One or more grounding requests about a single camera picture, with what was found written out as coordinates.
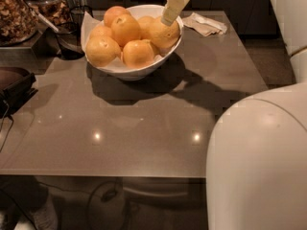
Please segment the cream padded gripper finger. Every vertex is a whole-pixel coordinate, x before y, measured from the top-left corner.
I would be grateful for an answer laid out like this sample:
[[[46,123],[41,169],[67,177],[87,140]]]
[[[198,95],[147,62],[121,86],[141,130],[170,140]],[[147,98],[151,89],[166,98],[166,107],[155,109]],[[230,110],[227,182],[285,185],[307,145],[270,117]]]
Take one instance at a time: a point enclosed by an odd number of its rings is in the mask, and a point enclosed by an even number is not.
[[[164,6],[161,22],[166,26],[171,26],[179,17],[190,0],[167,0]]]

